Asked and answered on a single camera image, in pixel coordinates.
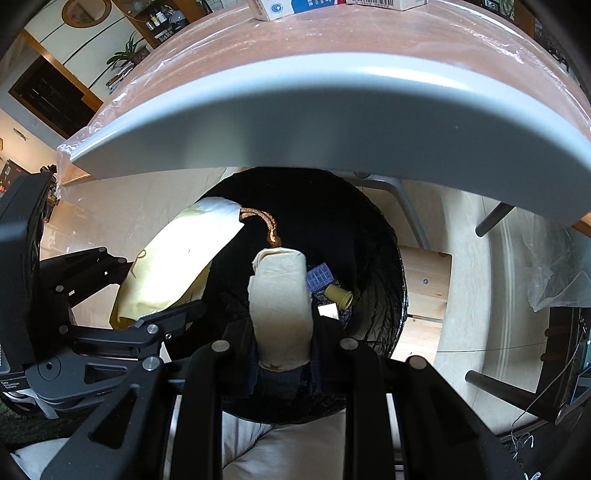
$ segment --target cardboard box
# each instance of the cardboard box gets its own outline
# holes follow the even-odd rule
[[[389,8],[390,10],[408,10],[425,5],[428,0],[347,0],[351,5],[367,5],[368,7]]]
[[[254,17],[266,21],[344,3],[345,0],[248,0]]]

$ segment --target bottle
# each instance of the bottle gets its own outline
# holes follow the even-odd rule
[[[156,12],[156,17],[158,18],[158,20],[160,20],[161,24],[163,24],[167,20],[166,15],[164,15],[161,11]]]
[[[170,8],[168,5],[162,6],[162,12],[164,12],[164,15],[169,20],[170,20],[170,17],[172,17],[174,15],[174,10],[172,8]]]
[[[152,20],[154,25],[156,25],[156,27],[160,26],[160,20],[158,20],[158,17],[156,17],[155,14],[150,14],[150,19]]]

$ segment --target small white card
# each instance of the small white card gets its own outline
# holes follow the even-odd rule
[[[318,312],[323,317],[330,317],[332,319],[339,319],[339,309],[336,307],[336,303],[329,303],[328,305],[320,305]]]

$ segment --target wire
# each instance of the wire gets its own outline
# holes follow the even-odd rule
[[[137,23],[144,23],[144,24],[148,23],[148,21],[147,21],[147,20],[140,20],[139,18],[132,17],[131,15],[128,15],[128,14],[126,14],[126,13],[125,13],[123,10],[119,10],[119,11],[120,11],[120,12],[121,12],[121,13],[122,13],[124,16],[126,16],[127,18],[130,18],[130,19],[131,19],[131,20],[133,20],[134,22],[137,22]]]
[[[519,419],[520,419],[520,418],[521,418],[523,415],[525,415],[525,414],[528,412],[528,410],[529,410],[529,409],[532,407],[532,405],[533,405],[534,403],[536,403],[536,402],[537,402],[537,401],[540,399],[540,397],[541,397],[542,395],[544,395],[544,394],[545,394],[545,393],[548,391],[548,389],[549,389],[549,388],[550,388],[550,387],[551,387],[551,386],[554,384],[554,382],[556,382],[556,381],[557,381],[557,380],[558,380],[558,379],[559,379],[559,378],[560,378],[560,377],[563,375],[563,373],[567,371],[568,367],[569,367],[569,366],[570,366],[570,364],[573,362],[573,360],[574,360],[574,357],[577,355],[577,351],[579,350],[579,345],[581,344],[581,340],[583,340],[583,338],[584,338],[584,336],[585,336],[586,334],[587,334],[587,329],[586,329],[585,327],[583,327],[583,329],[582,329],[582,331],[581,331],[580,335],[577,337],[577,346],[575,347],[575,349],[574,349],[574,352],[573,352],[572,356],[570,357],[569,361],[568,361],[568,362],[566,362],[566,365],[564,366],[564,368],[563,368],[563,369],[560,371],[560,373],[559,373],[558,375],[556,375],[556,377],[554,377],[554,379],[552,380],[552,382],[550,382],[550,383],[549,383],[549,384],[546,386],[546,388],[545,388],[545,389],[543,389],[543,390],[542,390],[542,392],[541,392],[541,393],[540,393],[540,394],[539,394],[539,395],[538,395],[536,398],[534,398],[534,400],[533,400],[533,401],[532,401],[532,402],[531,402],[531,403],[528,405],[528,407],[527,407],[527,408],[526,408],[526,409],[525,409],[525,410],[524,410],[524,411],[521,413],[521,415],[519,415],[519,416],[518,416],[518,417],[517,417],[517,418],[516,418],[516,419],[513,421],[513,423],[511,424],[511,442],[513,443],[513,448],[514,448],[514,451],[515,451],[515,452],[514,452],[514,454],[513,454],[513,460],[517,461],[517,457],[519,456],[519,452],[520,452],[520,450],[521,450],[521,449],[522,449],[522,448],[525,446],[525,444],[526,444],[526,443],[529,441],[529,439],[530,439],[530,438],[531,438],[531,448],[533,448],[533,447],[534,447],[534,436],[533,436],[531,433],[529,433],[529,432],[526,432],[526,433],[524,433],[523,435],[521,435],[521,436],[519,437],[519,439],[517,439],[517,438],[515,437],[515,435],[513,434],[513,431],[515,430],[515,424],[516,424],[516,423],[519,421]],[[520,446],[520,445],[519,445],[519,440],[520,440],[520,439],[522,439],[522,438],[523,438],[524,436],[526,436],[526,435],[529,435],[529,436],[528,436],[528,437],[527,437],[527,439],[526,439],[526,440],[523,442],[523,444]],[[532,480],[534,480],[534,478],[536,478],[536,479],[537,479],[537,478],[539,478],[539,476],[538,476],[538,477],[536,477],[536,476],[534,475],[534,476],[532,477]]]

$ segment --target bolt head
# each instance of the bolt head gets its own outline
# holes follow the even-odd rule
[[[151,372],[152,370],[156,370],[160,366],[160,358],[157,356],[149,356],[148,358],[144,358],[142,362],[142,367],[144,370]]]
[[[359,346],[359,342],[354,338],[347,337],[343,338],[339,345],[343,350],[355,350]]]
[[[422,370],[427,366],[427,361],[422,356],[418,355],[413,355],[411,358],[409,358],[408,363],[416,370]]]
[[[230,348],[230,342],[225,340],[216,340],[212,343],[212,350],[217,353],[225,352]]]

